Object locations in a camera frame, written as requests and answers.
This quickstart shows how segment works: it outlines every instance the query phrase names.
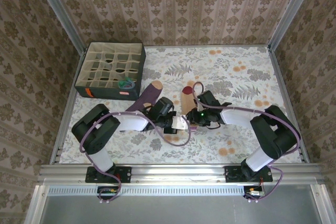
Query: floral tablecloth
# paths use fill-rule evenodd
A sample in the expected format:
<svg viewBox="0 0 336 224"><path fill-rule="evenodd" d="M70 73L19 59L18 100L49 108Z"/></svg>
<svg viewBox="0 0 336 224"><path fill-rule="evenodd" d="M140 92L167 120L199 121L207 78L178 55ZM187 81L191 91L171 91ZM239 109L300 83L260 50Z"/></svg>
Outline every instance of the floral tablecloth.
<svg viewBox="0 0 336 224"><path fill-rule="evenodd" d="M266 47L157 47L146 48L142 90L153 80L163 84L161 96L174 102L181 111L183 87L194 81L203 82L221 103L265 109L278 105L284 112L279 85ZM72 112L60 163L88 163L79 152L79 143L71 127L96 104L104 103L112 111L124 111L133 102L83 98L79 94ZM187 138L186 132L168 135L178 144ZM222 125L218 130L198 128L189 144L174 147L164 142L154 131L115 132L107 143L108 153L115 163L240 163L259 146L254 133L234 125ZM299 153L278 160L282 163L301 162Z"/></svg>

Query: purple sock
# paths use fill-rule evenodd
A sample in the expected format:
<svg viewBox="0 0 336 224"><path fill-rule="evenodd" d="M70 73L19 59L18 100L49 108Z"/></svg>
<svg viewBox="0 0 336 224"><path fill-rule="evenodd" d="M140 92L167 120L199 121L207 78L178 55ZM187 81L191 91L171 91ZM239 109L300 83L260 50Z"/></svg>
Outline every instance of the purple sock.
<svg viewBox="0 0 336 224"><path fill-rule="evenodd" d="M140 97L133 103L126 111L136 111L145 108L145 103L154 105L162 91L162 83L160 81L153 81L142 92Z"/></svg>

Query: aluminum frame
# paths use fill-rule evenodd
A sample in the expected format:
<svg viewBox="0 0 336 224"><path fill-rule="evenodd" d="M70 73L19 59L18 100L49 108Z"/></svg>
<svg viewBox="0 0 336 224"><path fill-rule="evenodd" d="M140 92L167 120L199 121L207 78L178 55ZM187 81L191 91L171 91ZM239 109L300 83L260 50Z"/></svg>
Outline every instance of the aluminum frame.
<svg viewBox="0 0 336 224"><path fill-rule="evenodd" d="M299 127L298 121L296 120L296 117L295 117L295 114L294 114L292 103L290 102L290 98L289 98L289 95L288 95L288 92L287 92L287 89L286 89L285 81L283 80L281 70L280 70L277 58L275 56L275 53L274 53L274 50L273 49L268 49L268 52L269 52L269 57L271 59L272 65L273 65L274 73L276 75L276 78L277 78L277 81L278 81L278 84L279 84L280 93L281 93L281 96L282 96L282 99L283 99L283 103L285 104L288 119L292 122L294 127L298 130L298 132L302 136L302 134L300 132L300 127ZM308 156L308 153L307 153L307 149L306 149L306 146L305 146L302 138L301 138L299 150L301 151L303 161L306 162L306 163L310 163L310 159L309 159L309 156Z"/></svg>
<svg viewBox="0 0 336 224"><path fill-rule="evenodd" d="M285 13L283 14L276 30L271 37L271 40L268 43L272 50L277 49L281 39L285 35L290 23L293 21L303 1L304 0L290 0Z"/></svg>
<svg viewBox="0 0 336 224"><path fill-rule="evenodd" d="M253 184L227 183L225 181L224 166L230 165L235 164L120 164L117 166L132 167L131 182L129 184L123 184L123 187L127 188L139 188L143 186L197 186L200 188L218 188L226 185L240 187L242 185ZM90 164L43 165L25 223L40 222L46 203L46 197L52 186L72 186L79 189L96 186L96 183L85 183L85 175L89 166ZM282 185L311 185L322 223L334 223L335 213L325 189L326 187L322 185L323 177L318 164L274 164L274 167L280 168L284 173L284 178L281 182ZM274 181L272 183L265 183L265 185L273 185L278 181L280 173L273 170L272 175Z"/></svg>
<svg viewBox="0 0 336 224"><path fill-rule="evenodd" d="M164 48L208 48L208 47L243 47L243 48L249 48L249 47L268 47L267 44L253 44L253 45L239 45L239 44L233 44L233 45L168 45L168 46L145 46L145 48L158 48L158 47L164 47Z"/></svg>
<svg viewBox="0 0 336 224"><path fill-rule="evenodd" d="M67 32L76 50L78 51L78 54L81 55L85 49L85 43L82 41L79 34L77 33L75 26L73 25L69 15L67 14L67 11L64 8L61 0L48 0L48 2L54 10L57 18L61 22L62 27Z"/></svg>
<svg viewBox="0 0 336 224"><path fill-rule="evenodd" d="M132 179L130 185L254 185L255 183L228 183L225 181L225 166L239 164L119 164L118 167L131 166ZM85 175L90 164L62 164L43 165L37 185L96 185L96 183L85 183ZM318 164L274 164L284 173L282 185L313 185L322 184L323 177ZM280 173L272 170L272 183L275 184Z"/></svg>
<svg viewBox="0 0 336 224"><path fill-rule="evenodd" d="M75 101L76 101L77 90L75 89L75 83L76 83L77 76L78 76L79 71L80 71L80 67L82 66L82 63L84 61L84 56L85 56L85 52L83 52L81 54L81 56L79 58L79 61L78 61L76 73L75 73L74 79L73 79L72 84L71 84L69 97L68 97L67 104L66 104L65 109L64 109L64 114L63 114L63 117L62 117L62 121L61 121L61 124L59 126L59 130L58 130L58 133L57 133L57 136L56 136L54 148L52 149L52 154L51 154L50 162L49 162L50 164L55 163L55 161L57 159L57 155L59 154L59 149L61 149L63 147L65 137L67 135L67 129L69 127L73 107L74 107Z"/></svg>

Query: grey fabric box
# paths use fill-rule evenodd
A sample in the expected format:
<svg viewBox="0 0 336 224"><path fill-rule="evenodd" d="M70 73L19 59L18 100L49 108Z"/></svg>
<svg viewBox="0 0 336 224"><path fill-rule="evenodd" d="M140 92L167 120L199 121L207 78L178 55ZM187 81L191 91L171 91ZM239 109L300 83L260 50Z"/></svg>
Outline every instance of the grey fabric box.
<svg viewBox="0 0 336 224"><path fill-rule="evenodd" d="M75 88L82 97L135 101L139 98L146 53L142 43L91 42ZM129 77L133 89L120 89Z"/></svg>

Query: wall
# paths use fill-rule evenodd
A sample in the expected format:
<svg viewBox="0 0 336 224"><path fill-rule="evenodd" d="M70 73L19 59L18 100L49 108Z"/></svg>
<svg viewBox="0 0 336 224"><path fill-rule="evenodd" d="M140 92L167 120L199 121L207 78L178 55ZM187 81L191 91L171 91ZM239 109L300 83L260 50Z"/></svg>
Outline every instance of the wall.
<svg viewBox="0 0 336 224"><path fill-rule="evenodd" d="M83 42L267 44L289 0L61 0Z"/></svg>
<svg viewBox="0 0 336 224"><path fill-rule="evenodd" d="M0 223L21 223L79 56L47 0L0 0Z"/></svg>
<svg viewBox="0 0 336 224"><path fill-rule="evenodd" d="M336 206L336 0L304 0L276 56L307 151Z"/></svg>

